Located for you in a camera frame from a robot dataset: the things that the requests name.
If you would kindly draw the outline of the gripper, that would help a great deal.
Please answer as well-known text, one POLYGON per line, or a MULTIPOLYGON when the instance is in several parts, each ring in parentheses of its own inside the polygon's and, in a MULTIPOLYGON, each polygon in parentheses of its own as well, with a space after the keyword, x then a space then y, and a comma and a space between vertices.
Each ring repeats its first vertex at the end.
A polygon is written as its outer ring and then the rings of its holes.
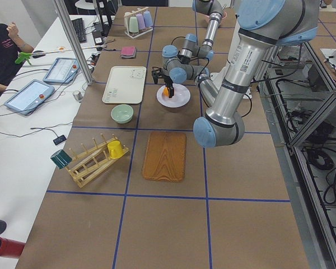
POLYGON ((169 98, 172 98, 174 96, 173 81, 170 78, 170 76, 165 76, 164 82, 165 82, 165 89, 168 89, 169 92, 169 98))
POLYGON ((162 68, 155 68, 152 70, 152 79, 154 84, 161 84, 165 76, 167 75, 164 73, 162 68))

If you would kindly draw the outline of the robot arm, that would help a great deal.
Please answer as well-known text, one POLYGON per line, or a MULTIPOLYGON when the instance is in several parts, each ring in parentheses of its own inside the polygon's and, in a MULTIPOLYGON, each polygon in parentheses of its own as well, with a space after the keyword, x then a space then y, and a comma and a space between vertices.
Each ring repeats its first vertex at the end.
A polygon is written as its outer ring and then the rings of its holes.
POLYGON ((194 1, 193 11, 208 16, 206 35, 201 44, 197 36, 186 34, 183 47, 178 49, 173 44, 162 49, 162 67, 152 69, 155 84, 162 78, 166 85, 183 84, 187 80, 196 80, 200 75, 207 75, 206 66, 192 65, 193 58, 211 61, 214 56, 213 44, 216 32, 223 19, 223 8, 219 1, 194 1))
POLYGON ((237 12, 239 43, 219 86, 208 70, 189 64, 193 57, 211 59, 215 33, 223 16, 217 1, 194 1, 195 12, 209 16, 202 45, 194 35, 185 38, 178 50, 163 48, 161 75, 169 90, 173 84, 193 80, 207 103, 205 115, 196 119, 193 132, 203 147, 232 145, 241 140, 245 126, 237 109, 268 49, 275 45, 297 45, 312 40, 317 33, 318 1, 242 1, 237 12))

